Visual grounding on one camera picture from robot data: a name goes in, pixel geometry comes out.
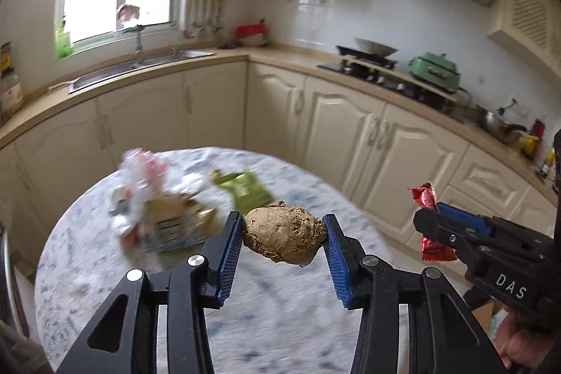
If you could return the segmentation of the person's right hand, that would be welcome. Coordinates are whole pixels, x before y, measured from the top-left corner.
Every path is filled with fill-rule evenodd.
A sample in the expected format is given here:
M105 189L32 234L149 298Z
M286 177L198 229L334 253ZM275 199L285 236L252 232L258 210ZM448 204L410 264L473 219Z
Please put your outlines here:
M507 315L497 327L493 344L506 368L514 363L536 369L544 361L556 340L555 336L546 336L521 329L517 324L517 313L504 307Z

